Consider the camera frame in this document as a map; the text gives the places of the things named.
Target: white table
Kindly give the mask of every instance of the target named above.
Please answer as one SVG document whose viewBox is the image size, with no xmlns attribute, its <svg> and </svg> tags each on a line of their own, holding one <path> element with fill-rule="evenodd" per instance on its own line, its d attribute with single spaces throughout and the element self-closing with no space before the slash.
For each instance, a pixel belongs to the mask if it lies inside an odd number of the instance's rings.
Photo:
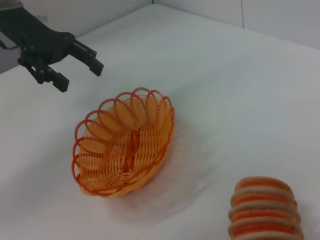
<svg viewBox="0 0 320 240">
<path fill-rule="evenodd" d="M 53 66 L 66 93 L 22 67 L 0 75 L 1 240 L 229 240 L 234 186 L 261 175 L 292 187 L 305 238 L 320 239 L 320 50 L 160 5 L 80 41 L 104 71 L 67 57 Z M 85 196 L 74 129 L 136 87 L 176 109 L 166 164 L 139 192 Z"/>
</svg>

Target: orange wicker basket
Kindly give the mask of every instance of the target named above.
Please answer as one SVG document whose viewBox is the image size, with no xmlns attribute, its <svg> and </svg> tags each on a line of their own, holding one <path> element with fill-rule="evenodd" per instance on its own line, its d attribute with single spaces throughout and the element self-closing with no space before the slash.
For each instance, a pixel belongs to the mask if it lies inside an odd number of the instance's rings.
<svg viewBox="0 0 320 240">
<path fill-rule="evenodd" d="M 174 117 L 170 99 L 157 90 L 141 87 L 102 102 L 75 129 L 71 168 L 81 191 L 120 197 L 142 188 L 165 159 Z"/>
</svg>

